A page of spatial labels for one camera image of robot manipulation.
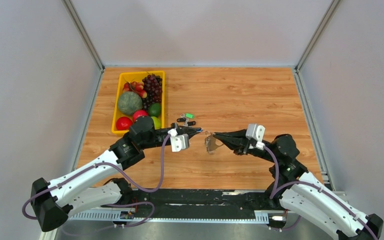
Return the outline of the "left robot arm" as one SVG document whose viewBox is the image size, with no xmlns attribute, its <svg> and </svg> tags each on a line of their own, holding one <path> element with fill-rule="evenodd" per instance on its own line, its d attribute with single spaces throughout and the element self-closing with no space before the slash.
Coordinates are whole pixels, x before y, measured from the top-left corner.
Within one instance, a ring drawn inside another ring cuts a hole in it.
<svg viewBox="0 0 384 240">
<path fill-rule="evenodd" d="M 201 132 L 200 127 L 177 123 L 156 129 L 151 117 L 141 116 L 127 133 L 91 162 L 49 181 L 42 177 L 35 180 L 22 213 L 36 220 L 43 232 L 49 232 L 88 209 L 115 203 L 127 207 L 133 201 L 133 193 L 122 188 L 121 182 L 110 182 L 98 188 L 94 188 L 94 184 L 116 173 L 125 175 L 126 169 L 145 158 L 145 149 L 163 149 L 170 145 L 173 152 L 185 150 L 190 138 Z"/>
</svg>

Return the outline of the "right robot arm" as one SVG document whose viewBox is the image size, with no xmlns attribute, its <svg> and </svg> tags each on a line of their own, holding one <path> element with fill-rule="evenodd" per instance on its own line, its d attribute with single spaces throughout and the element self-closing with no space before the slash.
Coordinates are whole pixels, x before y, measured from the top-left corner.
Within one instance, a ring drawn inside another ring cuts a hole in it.
<svg viewBox="0 0 384 240">
<path fill-rule="evenodd" d="M 377 214 L 366 214 L 342 200 L 319 181 L 297 157 L 300 151 L 290 134 L 269 142 L 263 129 L 215 132 L 234 154 L 252 155 L 272 162 L 274 182 L 266 189 L 266 204 L 272 209 L 290 210 L 319 227 L 334 240 L 378 240 L 384 221 Z"/>
</svg>

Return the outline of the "clear keyring holder with rings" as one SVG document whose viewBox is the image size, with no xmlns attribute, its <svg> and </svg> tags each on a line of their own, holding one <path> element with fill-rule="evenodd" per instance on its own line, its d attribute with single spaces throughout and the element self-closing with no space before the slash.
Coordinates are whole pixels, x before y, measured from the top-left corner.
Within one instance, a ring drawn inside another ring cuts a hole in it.
<svg viewBox="0 0 384 240">
<path fill-rule="evenodd" d="M 218 148 L 225 145 L 224 143 L 221 143 L 210 131 L 205 132 L 204 144 L 209 155 L 214 155 Z"/>
</svg>

